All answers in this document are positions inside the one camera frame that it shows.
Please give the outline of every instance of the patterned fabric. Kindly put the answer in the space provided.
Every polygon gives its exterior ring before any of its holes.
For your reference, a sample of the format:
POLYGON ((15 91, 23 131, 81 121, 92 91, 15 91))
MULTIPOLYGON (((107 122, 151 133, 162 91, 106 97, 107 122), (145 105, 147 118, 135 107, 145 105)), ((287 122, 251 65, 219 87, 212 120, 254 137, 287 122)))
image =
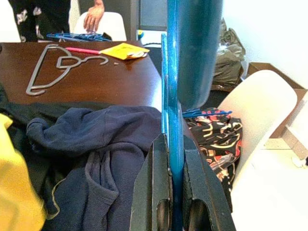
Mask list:
MULTIPOLYGON (((208 114, 220 112, 217 108, 205 110, 208 114)), ((231 190, 237 162, 241 155, 243 126, 231 115, 210 115, 185 119, 199 144, 203 157, 220 180, 232 211, 231 190)))
POLYGON ((9 0, 22 42, 69 32, 70 0, 9 0))

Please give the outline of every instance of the blue hanger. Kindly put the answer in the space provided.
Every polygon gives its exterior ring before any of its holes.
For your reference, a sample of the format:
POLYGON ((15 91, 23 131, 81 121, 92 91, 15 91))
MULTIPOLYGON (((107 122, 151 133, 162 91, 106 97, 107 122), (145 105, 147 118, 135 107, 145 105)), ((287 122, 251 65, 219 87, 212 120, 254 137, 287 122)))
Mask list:
POLYGON ((196 118, 198 116, 219 116, 219 115, 229 115, 231 114, 232 111, 219 111, 219 112, 214 112, 214 113, 207 113, 207 112, 202 112, 199 108, 197 109, 191 109, 187 110, 186 112, 183 112, 183 118, 196 118))
POLYGON ((89 42, 89 41, 111 41, 110 39, 104 38, 101 34, 73 34, 73 33, 55 33, 48 34, 48 38, 55 39, 65 39, 68 41, 77 41, 77 42, 89 42))

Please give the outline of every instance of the yellow fabric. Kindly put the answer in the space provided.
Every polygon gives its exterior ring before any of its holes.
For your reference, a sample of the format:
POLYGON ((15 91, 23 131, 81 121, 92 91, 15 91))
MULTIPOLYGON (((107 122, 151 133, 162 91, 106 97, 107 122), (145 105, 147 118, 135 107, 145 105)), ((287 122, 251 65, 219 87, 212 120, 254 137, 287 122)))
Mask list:
POLYGON ((45 222, 43 201, 32 188, 23 156, 6 129, 12 120, 0 114, 0 230, 37 231, 45 222))

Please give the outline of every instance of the person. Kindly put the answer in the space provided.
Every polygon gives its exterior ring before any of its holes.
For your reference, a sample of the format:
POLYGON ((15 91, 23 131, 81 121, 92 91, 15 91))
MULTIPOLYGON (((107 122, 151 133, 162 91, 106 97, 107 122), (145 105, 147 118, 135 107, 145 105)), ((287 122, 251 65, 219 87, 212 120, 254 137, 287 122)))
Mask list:
MULTIPOLYGON (((49 33, 69 32, 70 0, 9 0, 22 42, 46 39, 49 33)), ((84 21, 88 32, 96 31, 103 16, 103 0, 94 0, 84 21)))

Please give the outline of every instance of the navy hoodie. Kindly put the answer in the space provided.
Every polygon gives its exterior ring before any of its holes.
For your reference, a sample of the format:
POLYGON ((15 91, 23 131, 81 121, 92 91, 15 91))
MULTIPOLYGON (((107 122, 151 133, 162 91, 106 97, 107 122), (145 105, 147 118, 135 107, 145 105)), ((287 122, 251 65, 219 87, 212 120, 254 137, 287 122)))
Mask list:
POLYGON ((46 199, 43 230, 128 231, 134 181, 160 126, 160 112, 143 106, 71 108, 51 127, 31 120, 38 155, 78 160, 46 199))

